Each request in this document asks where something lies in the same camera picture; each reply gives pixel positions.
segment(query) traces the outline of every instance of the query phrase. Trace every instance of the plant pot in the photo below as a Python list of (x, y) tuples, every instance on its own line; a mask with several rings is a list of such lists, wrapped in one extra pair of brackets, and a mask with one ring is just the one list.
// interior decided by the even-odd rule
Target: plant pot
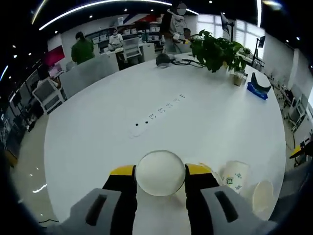
[(214, 79), (226, 79), (227, 78), (227, 69), (224, 66), (221, 66), (219, 70), (217, 70), (216, 72), (212, 72), (209, 71), (210, 73), (210, 77), (214, 78)]
[(233, 79), (234, 79), (234, 85), (236, 85), (238, 87), (241, 86), (243, 79), (240, 75), (234, 74)]

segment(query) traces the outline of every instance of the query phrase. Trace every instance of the curved ceiling light strip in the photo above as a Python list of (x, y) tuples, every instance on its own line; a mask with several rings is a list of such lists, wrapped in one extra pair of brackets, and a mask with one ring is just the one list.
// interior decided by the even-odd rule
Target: curved ceiling light strip
[(1, 75), (1, 77), (0, 77), (0, 81), (2, 80), (2, 78), (3, 78), (3, 76), (4, 76), (5, 72), (6, 72), (6, 70), (8, 69), (8, 67), (9, 67), (8, 65), (5, 66), (5, 68), (4, 68), (3, 72), (2, 72), (2, 75)]
[(256, 0), (256, 5), (258, 8), (258, 27), (261, 27), (261, 19), (262, 19), (262, 2), (261, 2), (261, 0)]
[[(144, 1), (144, 2), (151, 2), (151, 3), (159, 3), (159, 4), (163, 4), (163, 5), (168, 5), (168, 6), (171, 6), (172, 4), (171, 3), (168, 3), (168, 2), (163, 2), (163, 1), (156, 1), (156, 0), (104, 0), (104, 1), (97, 1), (97, 2), (93, 2), (93, 3), (89, 3), (89, 4), (86, 4), (86, 5), (82, 5), (82, 6), (79, 6), (79, 7), (76, 7), (70, 11), (67, 11), (65, 13), (63, 13), (62, 15), (50, 20), (48, 23), (44, 24), (43, 26), (41, 26), (39, 28), (39, 30), (43, 30), (44, 28), (46, 28), (48, 25), (52, 24), (53, 22), (57, 21), (58, 19), (60, 18), (63, 18), (64, 16), (67, 16), (73, 12), (76, 12), (76, 11), (79, 11), (81, 9), (84, 9), (84, 8), (87, 8), (87, 7), (91, 7), (91, 6), (95, 6), (95, 5), (100, 5), (100, 4), (104, 4), (104, 3), (109, 3), (109, 2), (117, 2), (117, 1)], [(190, 9), (187, 9), (187, 11), (193, 13), (193, 14), (196, 14), (198, 15), (199, 13), (195, 12), (195, 11), (192, 11)]]
[(40, 6), (37, 8), (37, 10), (36, 10), (36, 12), (35, 12), (35, 14), (34, 14), (34, 17), (33, 17), (32, 21), (31, 21), (31, 24), (34, 24), (34, 22), (35, 22), (35, 20), (36, 20), (36, 18), (37, 18), (37, 16), (38, 16), (38, 14), (40, 13), (42, 7), (43, 7), (48, 1), (49, 1), (49, 0), (43, 0), (43, 2), (42, 2), (42, 3), (40, 4)]

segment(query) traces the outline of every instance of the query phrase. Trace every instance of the cabinet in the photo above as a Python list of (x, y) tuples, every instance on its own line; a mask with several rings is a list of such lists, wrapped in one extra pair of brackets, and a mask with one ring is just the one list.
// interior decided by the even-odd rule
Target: cabinet
[(155, 45), (153, 43), (142, 44), (141, 50), (145, 62), (156, 58)]

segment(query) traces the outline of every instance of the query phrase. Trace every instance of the white round table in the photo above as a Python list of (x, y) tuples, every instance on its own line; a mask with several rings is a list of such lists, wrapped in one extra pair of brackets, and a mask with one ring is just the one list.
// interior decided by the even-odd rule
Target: white round table
[[(246, 72), (248, 80), (255, 72), (260, 85), (269, 85), (257, 70), (247, 66)], [(229, 160), (247, 163), (246, 185), (272, 182), (276, 203), (286, 162), (280, 109), (272, 89), (264, 101), (246, 84), (212, 78), (206, 68), (160, 69), (152, 60), (77, 93), (50, 114), (45, 135), (45, 176), (57, 218), (67, 219), (71, 206), (102, 188), (113, 169), (136, 165), (148, 152), (162, 149), (214, 171)], [(183, 102), (130, 138), (135, 123), (179, 94), (186, 97)]]

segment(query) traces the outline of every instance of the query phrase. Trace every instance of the person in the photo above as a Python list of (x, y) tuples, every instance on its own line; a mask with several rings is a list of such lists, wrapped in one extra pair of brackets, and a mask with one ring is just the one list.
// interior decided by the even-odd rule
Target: person
[[(53, 78), (53, 77), (50, 77), (50, 76), (49, 76), (49, 77), (47, 77), (47, 79), (50, 79), (51, 82), (53, 83), (53, 85), (54, 85), (57, 89), (60, 89), (60, 88), (61, 88), (61, 82), (60, 82), (60, 80), (59, 80), (58, 78)], [(44, 80), (46, 80), (46, 78), (41, 78), (41, 79), (38, 81), (38, 83), (37, 83), (37, 88), (40, 87), (40, 86), (43, 84)]]
[(121, 34), (117, 33), (117, 29), (114, 28), (113, 35), (109, 38), (109, 50), (114, 51), (116, 48), (123, 46), (123, 37)]
[(173, 3), (162, 18), (160, 32), (164, 36), (164, 53), (179, 54), (191, 51), (190, 45), (184, 45), (185, 35), (190, 37), (190, 29), (187, 28), (183, 15), (186, 13), (186, 5)]
[(93, 42), (84, 37), (82, 32), (75, 36), (77, 42), (72, 47), (72, 60), (78, 65), (94, 58)]

